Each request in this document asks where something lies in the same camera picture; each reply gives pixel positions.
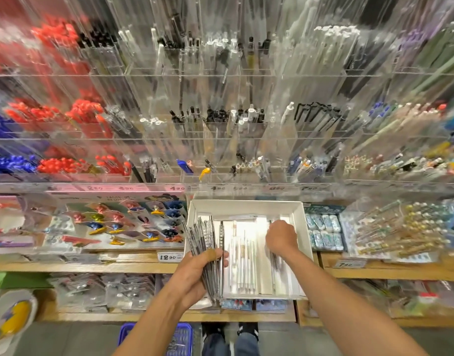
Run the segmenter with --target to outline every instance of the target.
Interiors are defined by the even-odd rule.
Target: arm
[[[427,353],[389,316],[326,273],[298,249],[292,225],[275,221],[266,235],[268,248],[282,257],[298,279],[334,342],[345,355]]]
[[[200,280],[202,269],[221,256],[221,249],[210,249],[194,257],[186,254],[112,356],[164,356],[181,316],[206,294]]]

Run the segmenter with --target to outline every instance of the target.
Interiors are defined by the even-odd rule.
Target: person's left hand
[[[228,266],[228,252],[224,251],[224,267]],[[188,252],[179,263],[166,288],[180,296],[180,307],[186,311],[206,294],[201,276],[204,266],[222,257],[222,249],[207,250],[198,256]]]

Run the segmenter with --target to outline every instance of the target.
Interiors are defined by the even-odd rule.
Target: person
[[[425,356],[427,353],[389,316],[374,308],[360,295],[327,274],[298,248],[294,227],[285,221],[273,222],[266,245],[289,265],[344,355]],[[199,256],[187,254],[170,281],[152,300],[133,330],[113,356],[166,354],[171,337],[183,313],[206,293],[200,281],[203,267],[220,258],[221,249]],[[228,266],[228,253],[224,254]],[[203,356],[224,356],[230,351],[221,329],[206,327]],[[235,345],[235,355],[259,355],[258,328],[243,324]]]

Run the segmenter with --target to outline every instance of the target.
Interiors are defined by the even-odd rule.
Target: white box
[[[251,233],[256,233],[256,277],[258,293],[236,293],[231,292],[229,284],[229,268],[224,269],[224,298],[238,299],[302,299],[305,294],[299,283],[289,268],[283,262],[281,275],[278,275],[276,282],[276,292],[272,290],[272,275],[271,263],[265,248],[265,235],[268,229],[267,217],[281,218],[295,227],[298,234],[298,245],[300,250],[313,259],[311,242],[308,234],[306,218],[304,216],[303,204],[298,201],[240,201],[240,200],[193,200],[189,205],[187,225],[192,226],[199,217],[206,220],[206,217],[212,215],[214,218],[215,236],[218,240],[220,221],[216,221],[216,217],[222,216],[226,218],[234,215],[258,215],[255,222],[248,225],[248,221],[238,221],[237,224],[242,224],[242,228],[249,230]],[[232,221],[224,221],[225,248],[228,249],[232,233],[228,230],[231,226],[228,223]]]

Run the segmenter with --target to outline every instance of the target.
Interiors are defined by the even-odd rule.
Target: hand
[[[266,247],[283,258],[291,251],[298,250],[298,235],[293,225],[283,220],[272,222],[266,233]]]
[[[164,288],[180,297],[179,306],[184,313],[206,294],[201,276],[204,266],[222,257],[222,249],[207,250],[198,256],[188,252]],[[228,252],[224,251],[224,267],[228,266]]]

